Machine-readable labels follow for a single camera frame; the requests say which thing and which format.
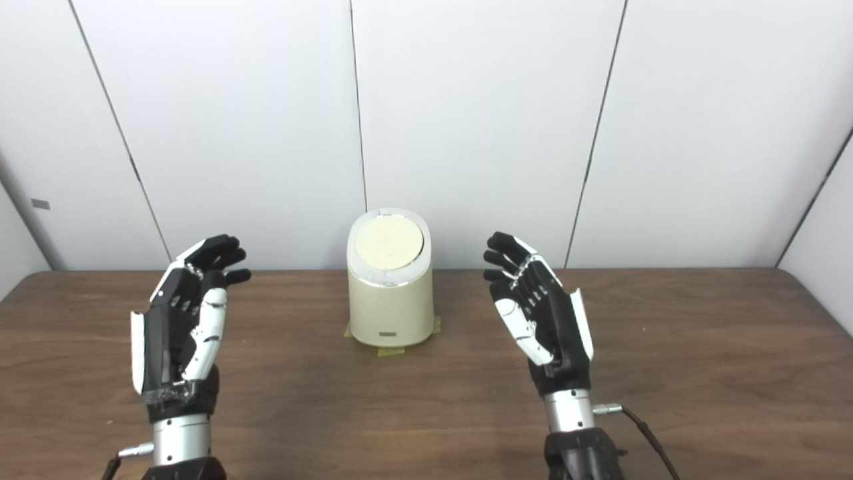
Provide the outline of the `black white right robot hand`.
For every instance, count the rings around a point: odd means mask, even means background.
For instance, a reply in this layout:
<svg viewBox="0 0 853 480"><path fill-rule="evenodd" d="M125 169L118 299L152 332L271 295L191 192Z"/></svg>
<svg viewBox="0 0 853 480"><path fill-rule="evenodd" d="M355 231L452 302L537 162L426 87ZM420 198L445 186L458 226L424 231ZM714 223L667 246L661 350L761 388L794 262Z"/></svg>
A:
<svg viewBox="0 0 853 480"><path fill-rule="evenodd" d="M581 291L568 292L546 259L520 238L496 231L482 276L497 313L527 356L541 397L591 388L594 346Z"/></svg>

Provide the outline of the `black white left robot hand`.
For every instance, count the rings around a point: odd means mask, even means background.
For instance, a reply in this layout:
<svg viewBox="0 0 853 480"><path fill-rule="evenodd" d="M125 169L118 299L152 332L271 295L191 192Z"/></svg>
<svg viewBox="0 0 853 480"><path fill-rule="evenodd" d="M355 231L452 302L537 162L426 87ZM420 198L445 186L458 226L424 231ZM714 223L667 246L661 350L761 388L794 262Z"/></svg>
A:
<svg viewBox="0 0 853 480"><path fill-rule="evenodd" d="M205 238L168 264L149 309L131 314L132 385L150 423L215 412L228 289L252 277L237 267L246 257L235 236Z"/></svg>

